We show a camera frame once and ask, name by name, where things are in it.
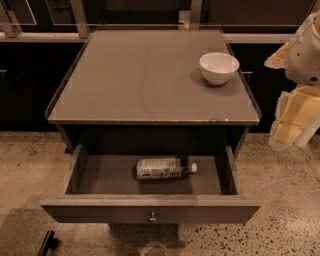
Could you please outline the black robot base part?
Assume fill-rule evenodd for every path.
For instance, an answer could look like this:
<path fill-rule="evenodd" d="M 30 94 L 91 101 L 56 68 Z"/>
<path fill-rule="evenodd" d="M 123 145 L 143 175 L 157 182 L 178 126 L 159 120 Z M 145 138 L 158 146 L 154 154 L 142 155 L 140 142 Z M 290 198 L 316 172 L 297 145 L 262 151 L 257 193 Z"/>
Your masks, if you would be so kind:
<path fill-rule="evenodd" d="M 58 239 L 55 237 L 55 232 L 48 230 L 44 236 L 41 247 L 38 251 L 37 256 L 46 256 L 50 249 L 55 249 L 58 246 Z"/>

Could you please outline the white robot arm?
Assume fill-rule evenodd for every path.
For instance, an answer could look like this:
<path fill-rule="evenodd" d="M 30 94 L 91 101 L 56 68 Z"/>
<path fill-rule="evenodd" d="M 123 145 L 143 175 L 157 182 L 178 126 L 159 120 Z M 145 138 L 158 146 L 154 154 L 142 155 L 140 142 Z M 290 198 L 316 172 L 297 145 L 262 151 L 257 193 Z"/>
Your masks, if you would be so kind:
<path fill-rule="evenodd" d="M 320 127 L 320 10 L 310 14 L 264 65 L 284 69 L 285 76 L 297 84 L 278 99 L 269 145 L 276 151 L 302 148 Z"/>

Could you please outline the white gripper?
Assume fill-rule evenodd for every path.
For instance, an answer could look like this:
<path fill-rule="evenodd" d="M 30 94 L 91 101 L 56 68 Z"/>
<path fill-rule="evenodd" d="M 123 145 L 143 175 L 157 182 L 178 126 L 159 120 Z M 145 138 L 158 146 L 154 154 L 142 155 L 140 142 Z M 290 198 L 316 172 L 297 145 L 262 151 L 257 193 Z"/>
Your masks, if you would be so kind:
<path fill-rule="evenodd" d="M 278 99 L 269 145 L 275 151 L 304 147 L 320 128 L 320 29 L 319 20 L 305 21 L 290 42 L 269 56 L 264 65 L 284 69 L 298 85 Z"/>

